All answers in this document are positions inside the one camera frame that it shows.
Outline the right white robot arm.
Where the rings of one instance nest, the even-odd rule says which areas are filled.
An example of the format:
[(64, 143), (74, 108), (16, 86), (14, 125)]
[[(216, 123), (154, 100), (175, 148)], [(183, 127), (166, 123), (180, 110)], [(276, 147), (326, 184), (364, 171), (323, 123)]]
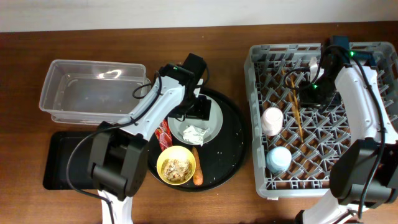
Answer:
[(325, 111), (336, 95), (345, 108), (350, 147), (333, 165), (329, 191), (312, 208), (300, 211), (296, 223), (344, 223), (367, 209), (397, 199), (397, 132), (377, 85), (370, 51), (352, 50), (346, 36), (335, 35), (320, 58), (302, 68), (310, 78), (299, 86), (300, 105)]

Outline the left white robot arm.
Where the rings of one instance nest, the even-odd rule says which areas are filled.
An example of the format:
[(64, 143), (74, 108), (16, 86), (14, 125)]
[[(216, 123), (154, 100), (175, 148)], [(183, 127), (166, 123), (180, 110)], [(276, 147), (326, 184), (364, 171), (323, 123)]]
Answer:
[(132, 198), (147, 172), (147, 144), (164, 118), (209, 119), (211, 103), (199, 95), (206, 71), (205, 60), (195, 54), (182, 65), (161, 67), (126, 119), (102, 122), (90, 136), (88, 175), (101, 199), (103, 223), (132, 223)]

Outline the white tissue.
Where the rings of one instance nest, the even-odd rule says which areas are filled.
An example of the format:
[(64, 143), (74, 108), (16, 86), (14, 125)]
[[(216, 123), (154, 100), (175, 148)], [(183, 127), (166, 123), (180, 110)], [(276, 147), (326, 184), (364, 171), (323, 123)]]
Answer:
[(204, 143), (204, 136), (209, 130), (209, 128), (202, 129), (194, 125), (190, 125), (183, 131), (183, 139), (193, 145), (202, 146)]

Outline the pink plastic cup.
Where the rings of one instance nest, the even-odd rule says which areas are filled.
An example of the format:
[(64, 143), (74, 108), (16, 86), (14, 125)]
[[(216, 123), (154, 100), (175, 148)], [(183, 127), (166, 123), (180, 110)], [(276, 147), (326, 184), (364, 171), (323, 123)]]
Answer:
[(275, 136), (280, 133), (283, 125), (283, 113), (276, 107), (267, 108), (261, 116), (262, 133)]

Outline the red snack wrapper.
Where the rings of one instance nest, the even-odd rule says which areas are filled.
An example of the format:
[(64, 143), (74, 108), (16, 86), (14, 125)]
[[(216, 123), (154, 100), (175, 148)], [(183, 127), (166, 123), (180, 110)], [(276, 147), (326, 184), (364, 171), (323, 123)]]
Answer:
[(172, 135), (168, 122), (164, 119), (159, 127), (155, 130), (155, 136), (158, 139), (161, 151), (172, 146)]

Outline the light blue plastic cup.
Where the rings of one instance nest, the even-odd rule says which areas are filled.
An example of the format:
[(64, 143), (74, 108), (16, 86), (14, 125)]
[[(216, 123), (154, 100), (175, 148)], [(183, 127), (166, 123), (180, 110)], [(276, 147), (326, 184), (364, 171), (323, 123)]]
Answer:
[(273, 173), (285, 172), (292, 161), (291, 152), (282, 146), (271, 149), (266, 156), (266, 167)]

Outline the yellow bowl with food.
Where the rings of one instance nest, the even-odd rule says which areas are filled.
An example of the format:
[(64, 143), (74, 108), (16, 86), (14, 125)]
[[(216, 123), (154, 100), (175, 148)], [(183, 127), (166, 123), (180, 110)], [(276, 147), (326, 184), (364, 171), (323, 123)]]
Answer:
[(193, 177), (197, 165), (189, 149), (172, 146), (160, 154), (156, 168), (161, 180), (167, 184), (182, 185)]

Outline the wooden chopstick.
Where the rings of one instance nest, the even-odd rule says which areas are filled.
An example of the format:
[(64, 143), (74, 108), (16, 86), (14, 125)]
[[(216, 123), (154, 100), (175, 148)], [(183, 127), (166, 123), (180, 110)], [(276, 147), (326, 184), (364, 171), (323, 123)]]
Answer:
[(295, 117), (297, 125), (298, 125), (298, 133), (300, 135), (300, 141), (301, 141), (301, 143), (303, 143), (303, 130), (302, 130), (302, 125), (301, 125), (298, 101), (297, 101), (297, 96), (296, 96), (295, 90), (292, 90), (292, 110), (293, 110), (293, 114), (294, 114), (294, 117)]
[[(282, 70), (282, 84), (284, 85), (285, 88), (287, 88), (287, 84), (285, 83), (285, 78), (286, 78), (286, 73)], [(290, 93), (288, 93), (288, 96), (289, 96), (289, 101), (292, 104), (292, 91)]]

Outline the grey round plate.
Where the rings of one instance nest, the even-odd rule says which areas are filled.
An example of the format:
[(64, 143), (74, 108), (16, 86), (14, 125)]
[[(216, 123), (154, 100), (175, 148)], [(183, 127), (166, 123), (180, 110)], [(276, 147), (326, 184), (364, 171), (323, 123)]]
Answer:
[(202, 96), (211, 101), (210, 117), (208, 121), (187, 118), (185, 121), (180, 122), (175, 118), (167, 118), (167, 122), (172, 135), (185, 144), (193, 145), (193, 143), (186, 141), (183, 138), (183, 132), (190, 125), (208, 130), (203, 136), (203, 144), (212, 141), (221, 131), (223, 125), (223, 112), (219, 104), (212, 97), (204, 94), (199, 94), (199, 97)]

